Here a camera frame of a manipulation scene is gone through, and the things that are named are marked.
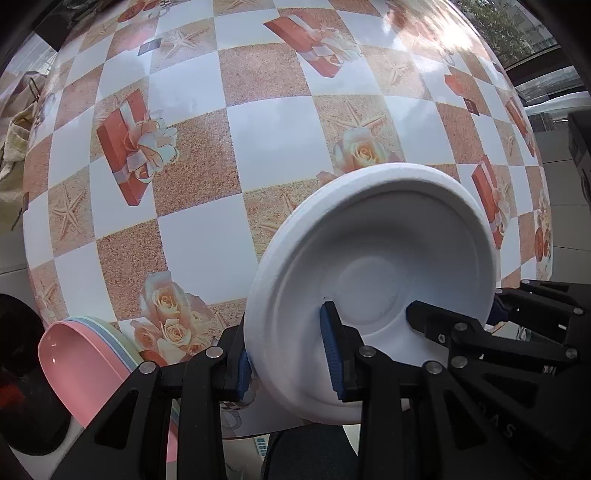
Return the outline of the cream striped towel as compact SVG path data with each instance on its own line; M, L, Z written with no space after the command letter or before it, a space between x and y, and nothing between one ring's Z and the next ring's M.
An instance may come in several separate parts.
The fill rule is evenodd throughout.
M23 175L35 105L1 119L1 234L19 223L23 207Z

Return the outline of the person's jeans legs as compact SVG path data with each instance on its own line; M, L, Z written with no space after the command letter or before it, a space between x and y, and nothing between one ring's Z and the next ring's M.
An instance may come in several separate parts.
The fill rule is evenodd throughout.
M342 426L308 424L270 435L260 478L354 479L356 463Z

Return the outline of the white washing machine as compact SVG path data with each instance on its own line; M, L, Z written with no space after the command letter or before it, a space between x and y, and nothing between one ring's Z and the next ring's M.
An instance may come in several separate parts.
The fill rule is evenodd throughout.
M1 477L48 479L82 427L58 399L37 354L44 333L25 269L1 275Z

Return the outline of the patterned vinyl tablecloth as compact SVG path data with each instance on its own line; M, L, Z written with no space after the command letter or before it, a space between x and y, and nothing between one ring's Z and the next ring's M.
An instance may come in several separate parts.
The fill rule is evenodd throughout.
M459 181L497 282L553 272L520 98L448 1L122 1L73 35L24 166L46 323L99 318L171 364L242 317L257 263L322 184L403 161Z

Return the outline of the pink plastic plate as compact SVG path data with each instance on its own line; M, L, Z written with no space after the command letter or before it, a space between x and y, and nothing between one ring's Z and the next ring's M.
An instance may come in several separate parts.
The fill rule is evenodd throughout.
M165 365L158 353L141 351L115 325L85 316L52 323L38 357L49 385L82 427L139 364Z

